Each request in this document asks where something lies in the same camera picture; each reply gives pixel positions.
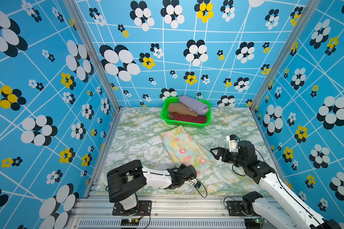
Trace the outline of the floral pastel skirt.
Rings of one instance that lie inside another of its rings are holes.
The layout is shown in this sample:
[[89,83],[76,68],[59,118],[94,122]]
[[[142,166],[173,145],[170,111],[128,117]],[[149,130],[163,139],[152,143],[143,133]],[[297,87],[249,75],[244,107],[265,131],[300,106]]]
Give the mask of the floral pastel skirt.
[[208,151],[182,126],[161,134],[162,142],[176,167],[193,166],[198,175],[213,165]]

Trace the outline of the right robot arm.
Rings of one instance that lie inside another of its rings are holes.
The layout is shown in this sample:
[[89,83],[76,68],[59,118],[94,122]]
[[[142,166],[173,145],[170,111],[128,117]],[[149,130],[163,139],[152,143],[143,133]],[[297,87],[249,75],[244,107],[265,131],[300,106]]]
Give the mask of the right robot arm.
[[325,219],[285,185],[274,168],[257,157],[257,150],[249,141],[230,140],[229,148],[210,150],[216,160],[243,168],[245,174],[264,188],[284,209],[272,206],[256,191],[242,197],[242,210],[247,215],[259,215],[278,229],[339,229],[333,219]]

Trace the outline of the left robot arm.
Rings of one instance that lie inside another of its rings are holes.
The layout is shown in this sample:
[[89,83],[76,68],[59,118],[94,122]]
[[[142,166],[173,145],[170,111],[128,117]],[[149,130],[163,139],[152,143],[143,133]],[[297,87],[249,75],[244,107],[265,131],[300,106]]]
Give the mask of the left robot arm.
[[137,192],[144,187],[177,189],[197,178],[192,165],[181,164],[178,168],[154,170],[144,167],[140,160],[133,160],[106,175],[109,201],[120,204],[126,213],[133,214],[139,207]]

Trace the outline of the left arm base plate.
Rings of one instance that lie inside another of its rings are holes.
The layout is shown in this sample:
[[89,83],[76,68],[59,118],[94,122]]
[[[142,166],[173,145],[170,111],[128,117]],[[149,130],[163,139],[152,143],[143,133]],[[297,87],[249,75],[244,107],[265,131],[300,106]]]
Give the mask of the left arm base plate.
[[115,203],[112,212],[113,216],[150,216],[152,210],[152,201],[138,200],[136,206],[125,209],[120,202]]

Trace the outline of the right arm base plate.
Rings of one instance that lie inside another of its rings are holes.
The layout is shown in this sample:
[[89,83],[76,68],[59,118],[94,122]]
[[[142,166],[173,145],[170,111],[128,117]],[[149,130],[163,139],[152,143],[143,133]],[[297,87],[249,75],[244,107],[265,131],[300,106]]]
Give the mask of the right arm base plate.
[[237,217],[256,217],[256,218],[260,217],[256,213],[246,214],[243,211],[243,209],[242,209],[241,201],[236,202],[236,201],[233,201],[233,200],[230,200],[230,201],[226,200],[224,205],[225,205],[225,207],[226,207],[226,209],[228,211],[229,216],[231,216],[231,217],[233,217],[233,216],[237,216]]

